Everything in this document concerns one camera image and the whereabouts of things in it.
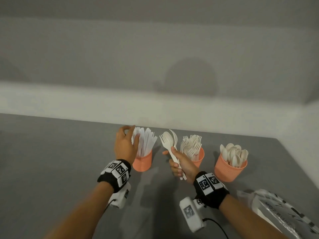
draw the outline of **black cable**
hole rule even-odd
[[[111,202],[106,206],[105,210],[103,211],[103,213],[106,211],[106,209],[108,208],[108,206],[113,202],[116,201],[116,199],[111,200]]]
[[[207,220],[215,222],[215,223],[223,230],[223,233],[225,234],[226,238],[229,239],[228,236],[227,236],[227,234],[226,234],[226,232],[225,232],[224,229],[221,227],[221,225],[218,224],[217,221],[215,221],[215,220],[213,220],[213,219],[211,219],[211,218],[204,218],[204,219],[203,219],[203,221],[207,221]]]

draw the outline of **hand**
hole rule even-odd
[[[131,165],[133,164],[136,154],[138,152],[138,142],[140,134],[137,134],[134,138],[134,144],[132,145],[132,135],[134,126],[123,126],[116,133],[114,152],[116,159],[125,159]]]
[[[199,169],[195,164],[183,153],[178,152],[174,147],[171,148],[172,153],[178,158],[181,164],[181,168],[178,168],[178,163],[175,163],[173,159],[169,160],[169,164],[171,166],[171,170],[173,171],[176,177],[182,177],[182,171],[184,171],[187,182],[193,184],[196,175],[199,173]]]

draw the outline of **clear plastic bag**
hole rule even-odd
[[[292,205],[267,190],[237,191],[238,200],[247,205],[291,239],[319,239],[319,229]]]

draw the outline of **perforated orange container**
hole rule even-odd
[[[204,149],[200,148],[198,161],[193,161],[193,163],[196,165],[196,167],[199,168],[199,165],[201,164],[204,156],[205,156]]]
[[[152,165],[152,150],[145,157],[136,157],[133,162],[133,168],[137,172],[144,172],[148,170]]]
[[[215,175],[223,182],[232,182],[241,171],[247,166],[247,160],[241,165],[240,168],[230,166],[221,156],[218,157],[215,165]]]

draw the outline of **wrist strap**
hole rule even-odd
[[[114,189],[114,193],[119,192],[130,178],[131,165],[124,159],[110,162],[101,172],[98,182],[108,182]]]
[[[229,191],[213,173],[199,172],[194,180],[197,197],[209,207],[218,209]]]

